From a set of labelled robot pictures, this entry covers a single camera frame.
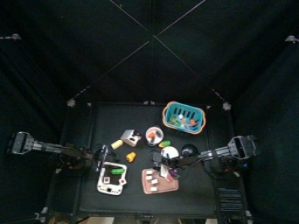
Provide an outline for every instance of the plastic basket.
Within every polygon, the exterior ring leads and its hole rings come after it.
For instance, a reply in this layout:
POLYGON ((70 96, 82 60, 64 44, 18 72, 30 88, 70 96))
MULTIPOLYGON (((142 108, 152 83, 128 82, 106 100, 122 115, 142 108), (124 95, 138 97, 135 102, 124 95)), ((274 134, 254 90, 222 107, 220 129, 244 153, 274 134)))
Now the plastic basket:
POLYGON ((198 135, 206 126, 206 114, 200 108, 171 101, 163 109, 163 124, 171 129, 198 135))

